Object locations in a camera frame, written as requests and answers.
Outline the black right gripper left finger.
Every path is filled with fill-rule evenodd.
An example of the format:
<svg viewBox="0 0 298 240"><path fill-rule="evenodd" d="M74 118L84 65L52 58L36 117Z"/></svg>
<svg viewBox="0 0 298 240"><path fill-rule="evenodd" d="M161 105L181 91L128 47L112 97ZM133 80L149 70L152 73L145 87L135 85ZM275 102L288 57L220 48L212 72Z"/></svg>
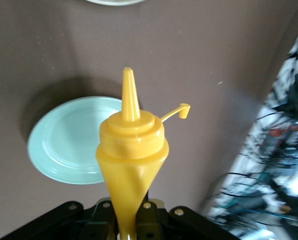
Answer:
<svg viewBox="0 0 298 240"><path fill-rule="evenodd" d="M68 201L2 237L3 240L118 240L110 198L88 209Z"/></svg>

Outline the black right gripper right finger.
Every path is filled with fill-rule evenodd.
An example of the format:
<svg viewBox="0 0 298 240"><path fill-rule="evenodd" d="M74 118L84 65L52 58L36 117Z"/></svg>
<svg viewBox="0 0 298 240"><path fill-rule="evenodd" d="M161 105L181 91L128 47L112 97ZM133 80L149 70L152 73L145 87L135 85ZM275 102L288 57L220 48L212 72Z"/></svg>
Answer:
<svg viewBox="0 0 298 240"><path fill-rule="evenodd" d="M152 200L142 202L136 214L138 240L237 240L195 211L177 206L167 211Z"/></svg>

